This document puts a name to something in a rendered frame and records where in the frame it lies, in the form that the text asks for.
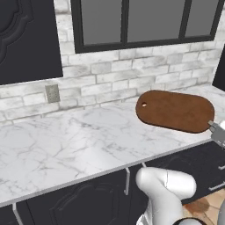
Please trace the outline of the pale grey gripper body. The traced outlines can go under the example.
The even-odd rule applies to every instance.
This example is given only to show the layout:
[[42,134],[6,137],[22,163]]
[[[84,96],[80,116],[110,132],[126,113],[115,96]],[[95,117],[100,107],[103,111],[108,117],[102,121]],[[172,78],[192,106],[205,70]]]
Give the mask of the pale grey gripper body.
[[209,130],[212,132],[211,139],[220,147],[225,149],[225,120],[223,120],[220,124],[210,120],[208,125]]

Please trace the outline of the brown wooden cutting board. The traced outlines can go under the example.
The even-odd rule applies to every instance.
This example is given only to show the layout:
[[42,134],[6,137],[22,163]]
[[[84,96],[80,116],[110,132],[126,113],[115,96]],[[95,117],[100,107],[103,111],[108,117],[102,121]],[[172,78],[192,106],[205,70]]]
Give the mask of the brown wooden cutting board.
[[213,104],[197,95],[172,91],[146,91],[135,106],[140,121],[148,125],[198,134],[214,120]]

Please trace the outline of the black tall cabinet side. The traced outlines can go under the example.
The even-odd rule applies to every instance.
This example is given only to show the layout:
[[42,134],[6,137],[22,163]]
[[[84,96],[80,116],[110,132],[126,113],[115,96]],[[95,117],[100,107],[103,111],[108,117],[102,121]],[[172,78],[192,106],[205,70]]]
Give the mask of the black tall cabinet side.
[[221,53],[221,58],[212,85],[221,91],[225,91],[225,45]]

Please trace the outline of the black lower cabinet door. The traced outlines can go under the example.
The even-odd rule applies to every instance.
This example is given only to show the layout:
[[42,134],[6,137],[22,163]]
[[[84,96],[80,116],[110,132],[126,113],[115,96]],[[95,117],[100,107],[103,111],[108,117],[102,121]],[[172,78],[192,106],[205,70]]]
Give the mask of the black lower cabinet door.
[[148,196],[141,191],[135,181],[136,174],[143,165],[137,164],[129,168],[131,172],[130,177],[130,186],[129,186],[129,193],[130,193],[130,210],[129,210],[129,225],[136,225],[140,216],[145,212],[149,198]]
[[32,225],[128,225],[126,179],[121,170],[30,198]]
[[18,225],[12,205],[0,207],[0,225]]

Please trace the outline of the black cabinet door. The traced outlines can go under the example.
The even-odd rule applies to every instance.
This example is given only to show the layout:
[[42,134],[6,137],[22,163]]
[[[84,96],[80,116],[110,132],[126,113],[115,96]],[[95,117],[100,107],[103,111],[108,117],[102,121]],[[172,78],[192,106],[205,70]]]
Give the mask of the black cabinet door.
[[137,164],[129,168],[131,172],[130,177],[130,186],[129,186],[129,193],[130,193],[130,210],[129,210],[129,225],[136,225],[140,216],[145,212],[149,198],[148,196],[141,191],[135,181],[136,174],[143,165]]
[[128,225],[126,179],[121,170],[30,198],[32,225]]
[[0,225],[18,225],[12,205],[0,207]]
[[0,0],[0,85],[61,76],[54,0]]

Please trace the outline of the black upper cabinet door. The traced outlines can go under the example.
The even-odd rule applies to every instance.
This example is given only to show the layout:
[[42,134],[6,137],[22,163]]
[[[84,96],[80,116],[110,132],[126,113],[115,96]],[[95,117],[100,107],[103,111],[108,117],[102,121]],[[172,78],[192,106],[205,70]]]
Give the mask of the black upper cabinet door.
[[54,0],[0,0],[0,85],[61,76]]

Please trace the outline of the black drawer front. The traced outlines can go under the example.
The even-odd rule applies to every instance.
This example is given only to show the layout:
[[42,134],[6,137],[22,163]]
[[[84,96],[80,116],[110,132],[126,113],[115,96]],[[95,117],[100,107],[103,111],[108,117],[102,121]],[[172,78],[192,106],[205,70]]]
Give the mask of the black drawer front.
[[195,178],[216,177],[219,163],[225,161],[225,151],[215,142],[206,142],[189,149],[147,161],[147,166],[182,171]]
[[202,175],[196,180],[197,189],[195,194],[189,199],[182,200],[182,204],[183,205],[189,204],[195,200],[198,200],[207,196],[208,194],[212,194],[214,192],[220,191],[222,188],[225,188],[225,186],[223,186],[222,188],[216,189],[214,191],[209,191],[208,187],[214,187],[223,182],[225,183],[225,172],[223,171],[219,171],[211,175]]

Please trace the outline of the black framed window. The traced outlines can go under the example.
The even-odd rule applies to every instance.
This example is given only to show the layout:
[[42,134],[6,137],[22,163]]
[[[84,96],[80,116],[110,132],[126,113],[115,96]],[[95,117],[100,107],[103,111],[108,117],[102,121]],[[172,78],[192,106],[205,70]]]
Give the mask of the black framed window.
[[213,40],[225,0],[70,0],[78,54]]

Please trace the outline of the grey wall outlet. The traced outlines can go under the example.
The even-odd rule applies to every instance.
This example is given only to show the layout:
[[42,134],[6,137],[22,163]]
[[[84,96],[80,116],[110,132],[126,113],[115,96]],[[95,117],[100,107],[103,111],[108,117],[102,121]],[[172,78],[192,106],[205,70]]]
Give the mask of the grey wall outlet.
[[46,85],[47,102],[57,103],[60,101],[60,92],[57,84]]

